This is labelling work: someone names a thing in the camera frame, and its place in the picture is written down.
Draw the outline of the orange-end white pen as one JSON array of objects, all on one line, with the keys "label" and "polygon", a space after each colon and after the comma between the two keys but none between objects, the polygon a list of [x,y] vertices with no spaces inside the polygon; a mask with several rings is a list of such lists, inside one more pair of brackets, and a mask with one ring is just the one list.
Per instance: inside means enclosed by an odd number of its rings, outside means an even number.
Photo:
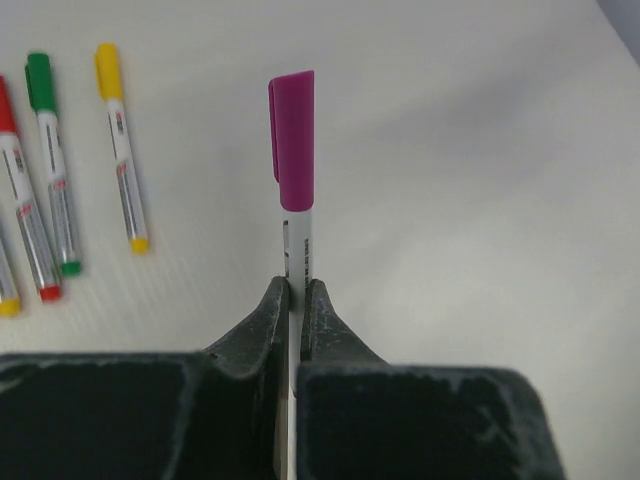
[{"label": "orange-end white pen", "polygon": [[0,243],[0,297],[0,314],[2,317],[14,316],[21,312],[20,296],[3,243]]}]

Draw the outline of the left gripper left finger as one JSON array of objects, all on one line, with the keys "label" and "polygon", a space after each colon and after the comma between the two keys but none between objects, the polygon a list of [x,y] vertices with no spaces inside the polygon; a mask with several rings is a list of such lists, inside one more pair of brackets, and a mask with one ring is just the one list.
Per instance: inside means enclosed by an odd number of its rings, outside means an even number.
[{"label": "left gripper left finger", "polygon": [[289,288],[191,352],[1,358],[5,479],[283,479]]}]

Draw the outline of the magenta-end white pen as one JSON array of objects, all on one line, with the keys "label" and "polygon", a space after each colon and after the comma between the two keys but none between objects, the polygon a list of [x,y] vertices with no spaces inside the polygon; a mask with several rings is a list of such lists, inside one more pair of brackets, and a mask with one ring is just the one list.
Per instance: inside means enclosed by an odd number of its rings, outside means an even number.
[{"label": "magenta-end white pen", "polygon": [[295,479],[296,378],[304,320],[306,289],[313,278],[311,211],[283,211],[286,278],[290,286],[289,310],[289,394],[287,401],[287,479]]}]

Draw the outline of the magenta pen cap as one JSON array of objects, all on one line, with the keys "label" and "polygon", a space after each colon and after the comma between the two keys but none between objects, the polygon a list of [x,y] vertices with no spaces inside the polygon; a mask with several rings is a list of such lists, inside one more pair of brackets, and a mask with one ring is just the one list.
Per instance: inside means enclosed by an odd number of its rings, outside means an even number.
[{"label": "magenta pen cap", "polygon": [[314,203],[315,72],[279,76],[268,84],[274,178],[280,203],[303,212]]}]

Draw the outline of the yellow pen cap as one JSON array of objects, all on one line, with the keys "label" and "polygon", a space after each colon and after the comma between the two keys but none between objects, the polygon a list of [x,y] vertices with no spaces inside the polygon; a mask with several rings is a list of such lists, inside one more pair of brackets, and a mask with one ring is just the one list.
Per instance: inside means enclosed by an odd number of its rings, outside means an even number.
[{"label": "yellow pen cap", "polygon": [[113,43],[102,43],[94,54],[98,92],[104,101],[124,99],[119,57]]}]

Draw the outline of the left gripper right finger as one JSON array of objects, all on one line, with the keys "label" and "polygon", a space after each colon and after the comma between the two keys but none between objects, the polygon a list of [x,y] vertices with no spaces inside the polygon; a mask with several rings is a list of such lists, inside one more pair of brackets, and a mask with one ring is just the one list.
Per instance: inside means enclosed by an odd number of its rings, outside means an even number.
[{"label": "left gripper right finger", "polygon": [[561,479],[541,399],[504,368],[392,365],[338,316],[320,280],[305,300],[297,377],[301,479]]}]

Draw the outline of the green-end white pen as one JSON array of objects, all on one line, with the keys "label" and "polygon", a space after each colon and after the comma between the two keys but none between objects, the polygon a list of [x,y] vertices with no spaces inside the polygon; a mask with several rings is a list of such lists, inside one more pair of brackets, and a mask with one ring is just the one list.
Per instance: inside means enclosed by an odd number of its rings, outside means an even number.
[{"label": "green-end white pen", "polygon": [[82,273],[82,255],[61,145],[58,113],[41,111],[35,114],[47,179],[55,257],[61,273],[73,277]]}]

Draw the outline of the red-end white pen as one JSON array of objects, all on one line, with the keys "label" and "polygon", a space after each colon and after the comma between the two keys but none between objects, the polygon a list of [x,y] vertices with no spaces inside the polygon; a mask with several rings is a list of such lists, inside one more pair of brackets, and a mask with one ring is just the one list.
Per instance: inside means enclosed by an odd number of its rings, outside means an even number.
[{"label": "red-end white pen", "polygon": [[19,134],[1,133],[1,159],[9,176],[16,219],[35,288],[43,303],[58,301],[62,298],[58,269],[33,192]]}]

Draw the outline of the dark green pen cap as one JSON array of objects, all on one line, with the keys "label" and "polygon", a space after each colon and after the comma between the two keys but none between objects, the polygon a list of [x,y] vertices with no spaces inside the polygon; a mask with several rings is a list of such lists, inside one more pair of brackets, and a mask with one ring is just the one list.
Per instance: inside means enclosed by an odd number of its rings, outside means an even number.
[{"label": "dark green pen cap", "polygon": [[39,113],[58,113],[53,72],[49,56],[43,52],[32,52],[27,56],[25,79],[32,109]]}]

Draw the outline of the yellow-end white pen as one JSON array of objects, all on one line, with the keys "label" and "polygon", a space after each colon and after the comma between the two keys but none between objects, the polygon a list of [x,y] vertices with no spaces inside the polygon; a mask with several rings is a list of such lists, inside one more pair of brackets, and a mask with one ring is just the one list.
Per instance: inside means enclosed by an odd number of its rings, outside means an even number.
[{"label": "yellow-end white pen", "polygon": [[150,250],[150,240],[133,160],[124,99],[122,101],[112,99],[104,101],[104,104],[107,109],[116,162],[116,178],[128,242],[135,254],[145,254]]}]

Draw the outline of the red pen cap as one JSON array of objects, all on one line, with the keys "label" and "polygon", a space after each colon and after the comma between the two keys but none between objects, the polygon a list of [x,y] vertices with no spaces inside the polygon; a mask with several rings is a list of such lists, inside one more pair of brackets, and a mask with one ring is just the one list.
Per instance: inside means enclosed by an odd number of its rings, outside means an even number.
[{"label": "red pen cap", "polygon": [[5,79],[0,76],[0,132],[17,135],[19,130]]}]

